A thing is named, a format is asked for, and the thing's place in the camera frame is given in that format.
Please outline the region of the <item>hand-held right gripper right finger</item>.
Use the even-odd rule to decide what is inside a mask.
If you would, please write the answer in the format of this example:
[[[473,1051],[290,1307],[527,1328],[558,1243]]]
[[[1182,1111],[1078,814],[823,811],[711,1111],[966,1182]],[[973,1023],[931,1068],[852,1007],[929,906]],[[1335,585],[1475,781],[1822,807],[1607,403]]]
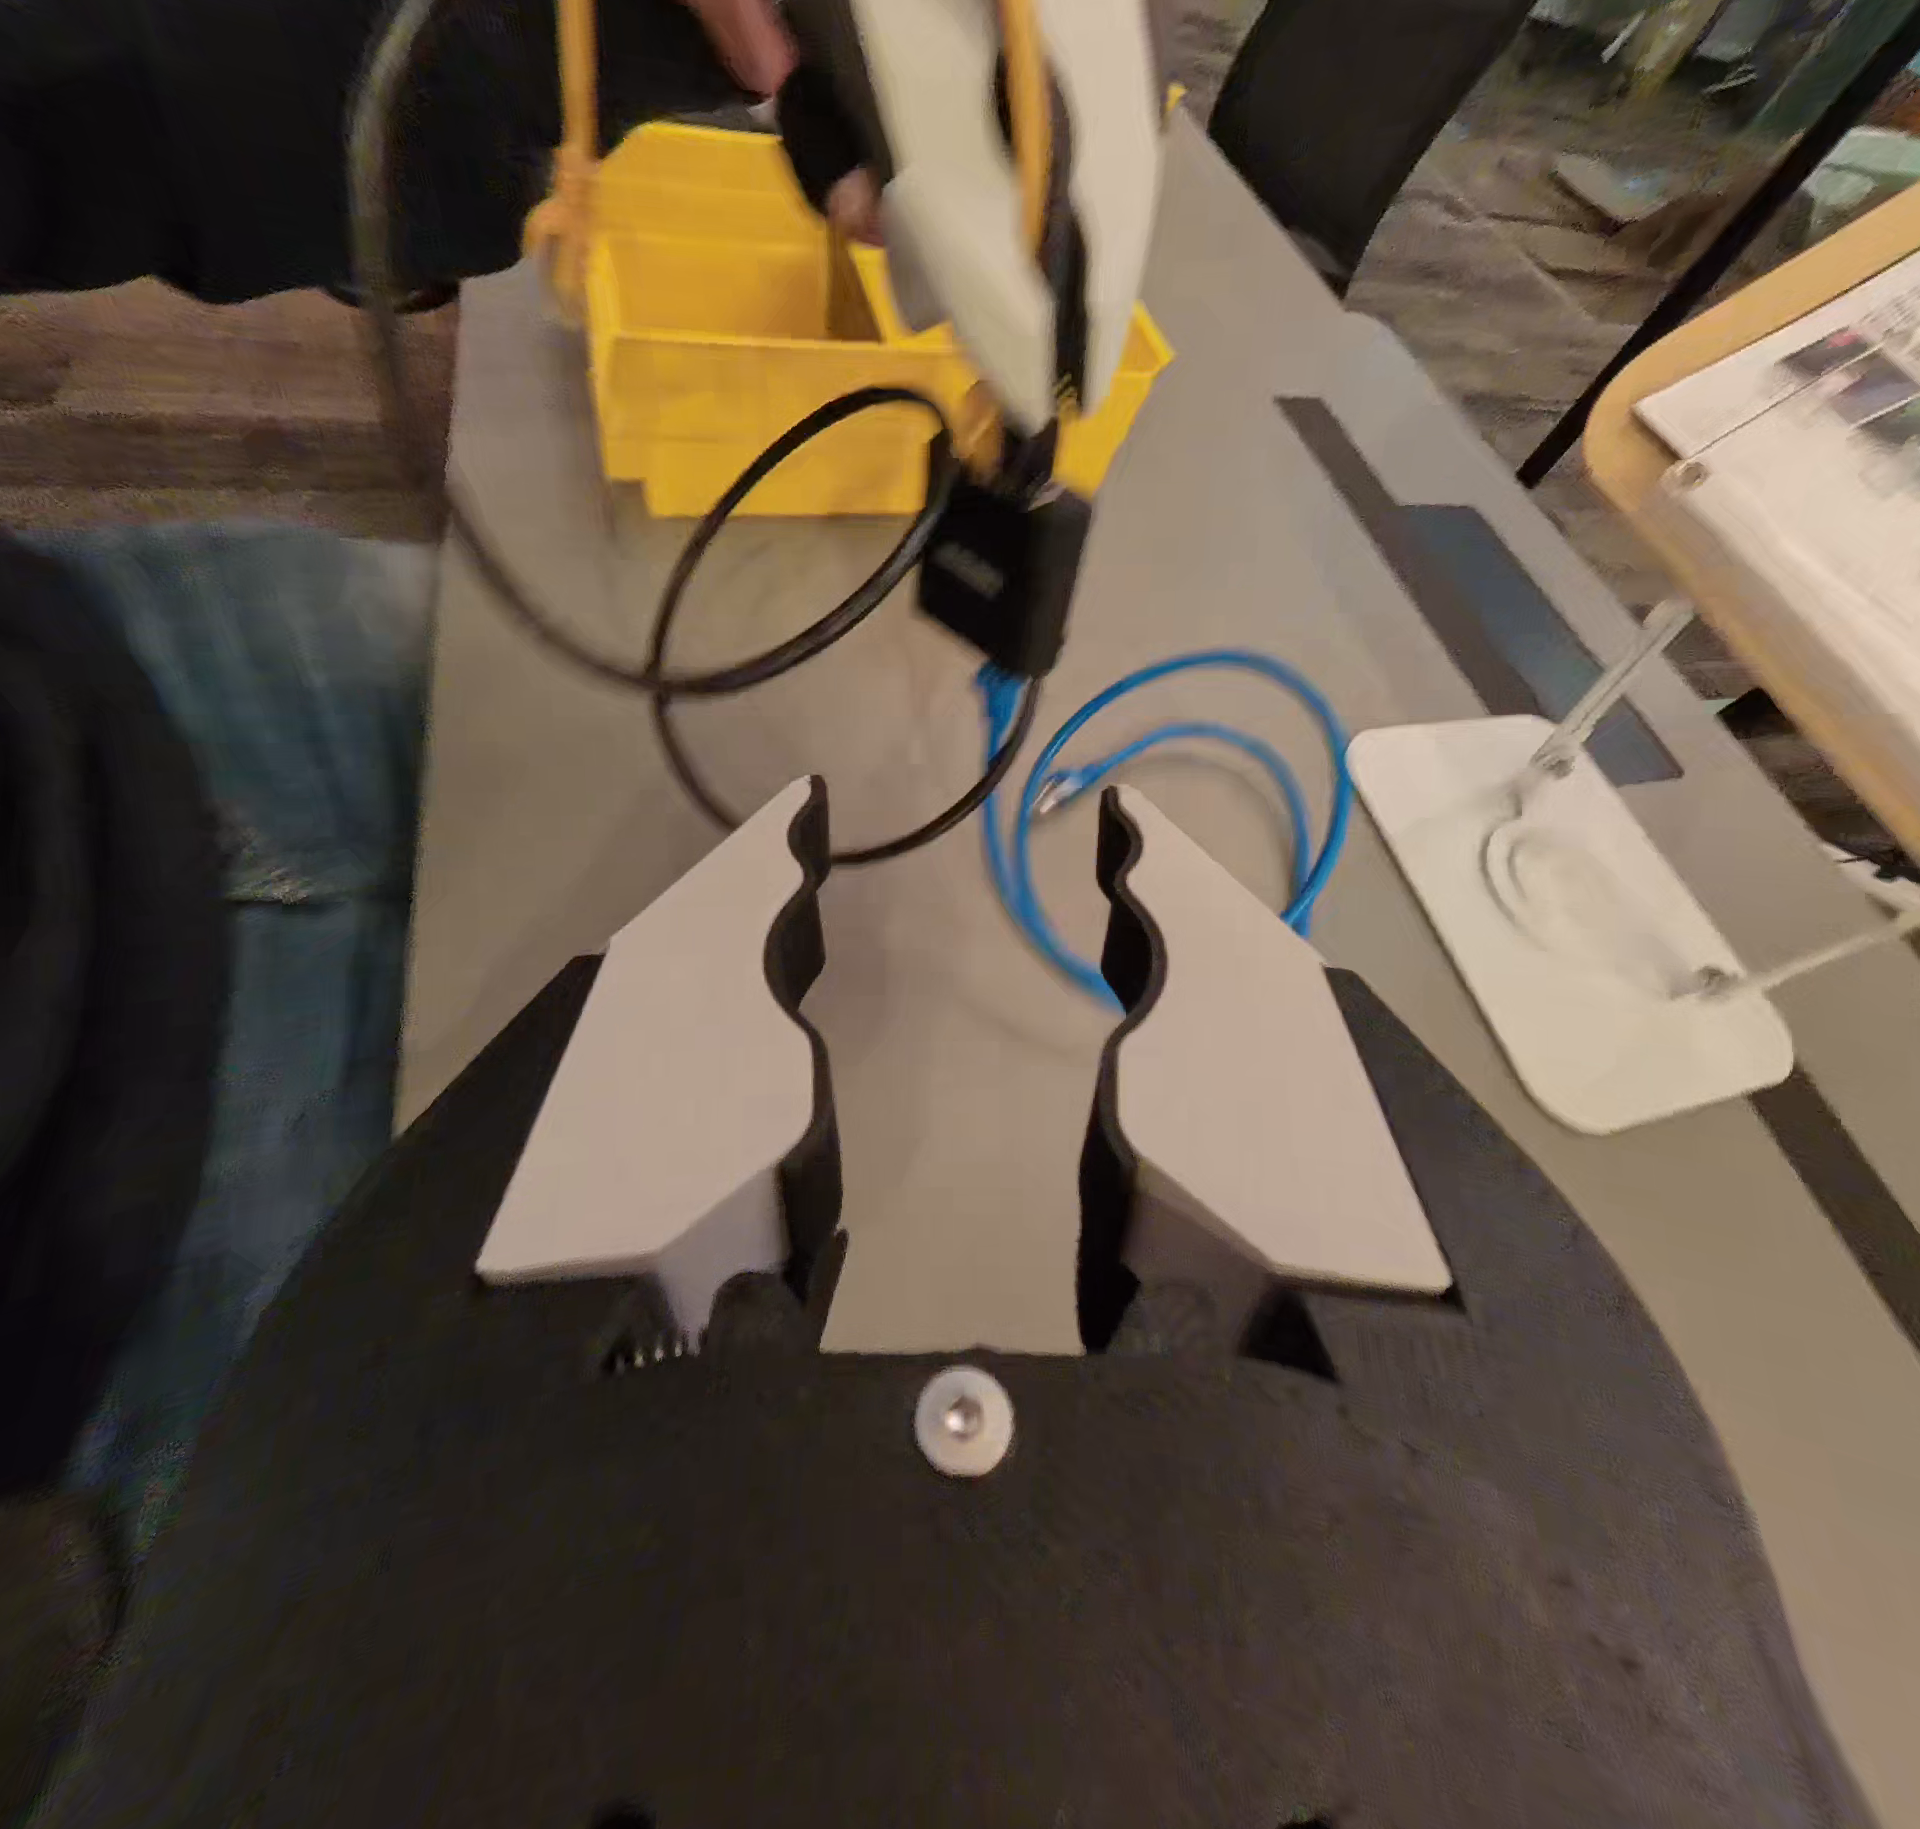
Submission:
[[[1077,1172],[1080,1347],[1114,1350],[1150,1291],[1228,1353],[1299,1339],[1305,1293],[1447,1300],[1324,957],[1132,787],[1100,794],[1095,879],[1119,1021]]]

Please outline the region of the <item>yellow plastic bin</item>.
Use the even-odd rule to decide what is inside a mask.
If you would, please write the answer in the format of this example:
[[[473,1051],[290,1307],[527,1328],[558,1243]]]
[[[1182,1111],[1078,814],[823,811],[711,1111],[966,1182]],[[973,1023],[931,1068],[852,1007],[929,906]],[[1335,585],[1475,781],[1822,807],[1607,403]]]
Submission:
[[[600,165],[589,379],[611,483],[698,520],[781,432],[862,387],[958,414],[976,375],[948,328],[902,328],[881,249],[841,244],[776,136],[653,120]]]

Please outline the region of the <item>person's blue jeans legs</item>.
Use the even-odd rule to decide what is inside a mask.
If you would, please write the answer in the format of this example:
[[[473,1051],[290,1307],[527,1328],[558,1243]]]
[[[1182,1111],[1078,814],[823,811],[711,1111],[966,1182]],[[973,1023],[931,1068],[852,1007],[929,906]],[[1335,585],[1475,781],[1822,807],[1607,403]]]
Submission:
[[[27,545],[97,590],[187,738],[233,939],[199,1198],[68,1468],[141,1555],[230,1363],[392,1133],[438,564],[264,520]]]

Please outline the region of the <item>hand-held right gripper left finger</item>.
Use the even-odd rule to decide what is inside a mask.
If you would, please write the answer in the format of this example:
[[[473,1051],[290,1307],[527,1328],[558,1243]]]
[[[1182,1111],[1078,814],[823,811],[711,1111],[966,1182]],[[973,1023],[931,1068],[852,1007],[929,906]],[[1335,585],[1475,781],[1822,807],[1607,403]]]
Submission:
[[[841,1240],[828,787],[800,777],[618,928],[473,1260],[491,1288],[651,1281],[704,1333],[741,1272],[809,1300]]]

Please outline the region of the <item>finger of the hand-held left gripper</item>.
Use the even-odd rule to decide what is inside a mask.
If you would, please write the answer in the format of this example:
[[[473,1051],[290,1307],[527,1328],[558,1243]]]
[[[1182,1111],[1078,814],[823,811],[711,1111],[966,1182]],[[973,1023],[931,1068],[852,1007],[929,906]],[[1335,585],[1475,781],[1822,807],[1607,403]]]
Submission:
[[[1148,0],[1039,0],[1069,108],[1069,200],[1086,247],[1080,406],[1106,402],[1160,192],[1164,83]]]
[[[1039,0],[850,0],[888,173],[879,236],[902,328],[948,328],[1014,428],[1054,417],[1039,267],[1052,91]]]

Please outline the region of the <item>printed instruction sheet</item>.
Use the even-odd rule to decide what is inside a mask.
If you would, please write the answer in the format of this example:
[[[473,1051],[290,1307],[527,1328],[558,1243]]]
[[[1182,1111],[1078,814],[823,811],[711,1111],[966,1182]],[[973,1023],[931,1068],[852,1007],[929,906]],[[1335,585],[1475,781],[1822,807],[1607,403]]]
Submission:
[[[1651,394],[1654,513],[1780,702],[1917,735],[1917,255]]]

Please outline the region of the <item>person's left forearm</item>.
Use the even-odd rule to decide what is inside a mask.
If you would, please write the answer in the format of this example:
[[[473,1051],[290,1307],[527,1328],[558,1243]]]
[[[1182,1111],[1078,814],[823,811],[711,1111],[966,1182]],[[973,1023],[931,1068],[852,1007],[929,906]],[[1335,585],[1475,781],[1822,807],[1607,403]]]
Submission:
[[[349,113],[397,0],[3,0],[5,294],[343,288]],[[676,0],[596,0],[599,128],[741,96]],[[488,277],[559,142],[556,0],[446,0],[403,87],[393,261]]]

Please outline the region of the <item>black mesh office chair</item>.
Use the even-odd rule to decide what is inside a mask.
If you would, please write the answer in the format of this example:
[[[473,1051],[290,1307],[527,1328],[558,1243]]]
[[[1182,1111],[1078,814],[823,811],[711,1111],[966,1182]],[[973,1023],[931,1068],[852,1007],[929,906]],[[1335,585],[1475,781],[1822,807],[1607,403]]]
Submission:
[[[1536,0],[1268,0],[1213,143],[1335,296],[1403,183]]]

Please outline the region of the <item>black metal stand legs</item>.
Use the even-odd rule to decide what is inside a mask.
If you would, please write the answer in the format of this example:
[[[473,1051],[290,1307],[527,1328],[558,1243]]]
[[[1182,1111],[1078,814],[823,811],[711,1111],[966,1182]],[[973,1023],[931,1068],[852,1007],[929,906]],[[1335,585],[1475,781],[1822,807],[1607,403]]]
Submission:
[[[1817,117],[1803,128],[1774,164],[1735,192],[1732,205],[1710,219],[1712,236],[1703,242],[1667,290],[1650,309],[1638,328],[1599,367],[1587,387],[1551,423],[1544,439],[1515,472],[1524,490],[1535,490],[1574,448],[1599,402],[1599,394],[1656,342],[1686,324],[1706,300],[1765,225],[1808,183],[1862,115],[1883,96],[1917,50],[1917,0],[1908,0],[1899,22],[1885,40],[1834,91]]]

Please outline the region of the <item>black network switch box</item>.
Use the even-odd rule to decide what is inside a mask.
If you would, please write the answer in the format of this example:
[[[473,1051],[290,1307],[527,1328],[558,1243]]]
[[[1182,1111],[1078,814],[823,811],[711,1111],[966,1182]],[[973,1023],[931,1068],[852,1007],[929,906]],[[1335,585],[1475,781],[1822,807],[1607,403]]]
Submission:
[[[918,611],[1022,680],[1060,659],[1092,502],[1047,485],[1009,494],[961,473],[918,564]]]

